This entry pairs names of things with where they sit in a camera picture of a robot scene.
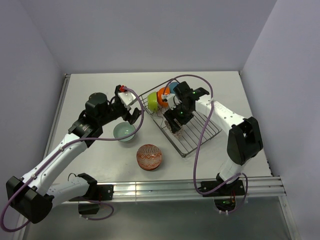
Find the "brown patterned bowl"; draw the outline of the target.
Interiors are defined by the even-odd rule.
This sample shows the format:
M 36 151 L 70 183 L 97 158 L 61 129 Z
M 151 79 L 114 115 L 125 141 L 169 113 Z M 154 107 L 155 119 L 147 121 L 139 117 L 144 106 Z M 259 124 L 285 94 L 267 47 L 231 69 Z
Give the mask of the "brown patterned bowl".
M 165 126 L 167 127 L 167 129 L 169 130 L 169 132 L 170 132 L 176 139 L 180 139 L 180 138 L 182 137 L 183 133 L 184 133 L 184 128 L 182 127 L 182 125 L 181 125 L 176 119 L 175 119 L 174 121 L 175 121 L 175 123 L 180 127 L 180 129 L 179 129 L 177 132 L 175 132 L 175 133 L 173 133 L 172 128 L 171 128 L 171 126 L 170 126 L 170 124 L 168 123 L 167 120 L 165 120 L 164 123 L 165 123 Z

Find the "pale green celadon bowl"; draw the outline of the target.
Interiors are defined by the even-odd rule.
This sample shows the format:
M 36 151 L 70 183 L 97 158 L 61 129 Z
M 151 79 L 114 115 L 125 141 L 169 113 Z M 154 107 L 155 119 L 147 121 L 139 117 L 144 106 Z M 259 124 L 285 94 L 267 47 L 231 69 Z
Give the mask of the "pale green celadon bowl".
M 113 129 L 113 136 L 115 139 L 120 139 L 120 142 L 129 142 L 135 137 L 135 134 L 132 134 L 136 130 L 134 125 L 129 124 L 128 122 L 121 122 L 117 124 Z

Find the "orange bowl white inside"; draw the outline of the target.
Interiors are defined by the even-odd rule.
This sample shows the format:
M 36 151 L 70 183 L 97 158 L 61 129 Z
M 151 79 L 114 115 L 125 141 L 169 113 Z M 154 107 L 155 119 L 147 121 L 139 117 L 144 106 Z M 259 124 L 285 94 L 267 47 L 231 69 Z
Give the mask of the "orange bowl white inside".
M 157 95 L 157 103 L 161 107 L 166 108 L 166 107 L 169 106 L 169 104 L 166 101 L 164 101 L 164 99 L 163 99 L 163 95 L 169 95 L 169 94 L 170 94 L 170 88 L 169 87 L 167 87 L 167 88 L 162 87 L 157 91 L 157 93 L 156 93 L 156 95 Z

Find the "blue ceramic bowl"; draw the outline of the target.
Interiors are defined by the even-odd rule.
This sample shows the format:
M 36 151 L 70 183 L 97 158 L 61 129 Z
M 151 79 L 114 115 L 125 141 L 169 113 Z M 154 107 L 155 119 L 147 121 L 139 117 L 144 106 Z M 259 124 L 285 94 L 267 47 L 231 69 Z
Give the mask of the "blue ceramic bowl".
M 168 85 L 168 88 L 169 88 L 169 92 L 171 94 L 175 94 L 175 90 L 174 88 L 178 85 L 179 83 L 177 81 L 172 81 L 169 85 Z

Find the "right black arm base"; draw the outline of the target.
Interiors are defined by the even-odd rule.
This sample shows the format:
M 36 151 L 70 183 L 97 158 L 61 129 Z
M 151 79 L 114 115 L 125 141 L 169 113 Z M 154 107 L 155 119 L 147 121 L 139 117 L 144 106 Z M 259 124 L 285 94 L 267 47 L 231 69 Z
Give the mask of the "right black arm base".
M 202 193 L 206 193 L 213 190 L 221 183 L 222 182 L 218 180 L 201 181 L 198 190 Z M 244 185 L 242 180 L 236 179 L 234 182 L 225 184 L 211 194 L 204 195 L 203 197 L 224 197 L 214 199 L 214 204 L 219 211 L 229 212 L 236 208 L 236 197 L 244 196 L 247 190 L 246 188 L 247 187 Z

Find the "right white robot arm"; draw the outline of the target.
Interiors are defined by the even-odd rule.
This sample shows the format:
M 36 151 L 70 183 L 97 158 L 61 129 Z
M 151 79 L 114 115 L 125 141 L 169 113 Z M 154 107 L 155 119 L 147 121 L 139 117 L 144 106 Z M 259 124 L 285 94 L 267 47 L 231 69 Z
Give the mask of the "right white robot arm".
M 194 113 L 204 115 L 206 122 L 214 122 L 226 133 L 228 158 L 217 175 L 216 189 L 222 195 L 229 194 L 246 162 L 263 149 L 258 121 L 254 117 L 245 118 L 215 100 L 212 90 L 192 89 L 185 81 L 176 85 L 173 93 L 162 93 L 161 100 L 168 104 L 163 116 L 175 137 L 182 134 L 183 126 Z

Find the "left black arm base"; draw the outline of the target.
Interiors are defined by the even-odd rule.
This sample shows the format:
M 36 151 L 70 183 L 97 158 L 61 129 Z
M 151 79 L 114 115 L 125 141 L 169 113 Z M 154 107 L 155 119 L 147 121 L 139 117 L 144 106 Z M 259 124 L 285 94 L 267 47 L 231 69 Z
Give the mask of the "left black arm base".
M 78 202 L 86 202 L 78 204 L 78 213 L 82 218 L 90 221 L 100 221 L 111 217 L 115 211 L 114 207 L 108 203 L 113 199 L 114 186 L 112 184 L 97 185 L 83 195 L 76 197 L 74 200 Z M 104 217 L 93 217 L 97 215 L 103 208 L 109 209 L 108 215 Z

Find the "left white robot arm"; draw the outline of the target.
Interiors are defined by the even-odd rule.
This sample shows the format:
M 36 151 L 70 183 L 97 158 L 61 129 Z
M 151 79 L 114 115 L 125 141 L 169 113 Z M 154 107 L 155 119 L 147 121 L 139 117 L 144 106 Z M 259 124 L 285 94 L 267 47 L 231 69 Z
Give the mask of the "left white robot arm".
M 58 146 L 28 173 L 20 178 L 13 176 L 7 181 L 9 207 L 37 224 L 65 201 L 74 198 L 91 201 L 96 197 L 98 182 L 86 173 L 80 173 L 64 184 L 53 185 L 53 182 L 77 156 L 95 141 L 102 140 L 104 125 L 118 118 L 132 125 L 144 117 L 142 108 L 130 112 L 131 105 L 140 101 L 132 89 L 117 87 L 113 99 L 113 102 L 108 101 L 101 92 L 91 94 L 85 109 Z

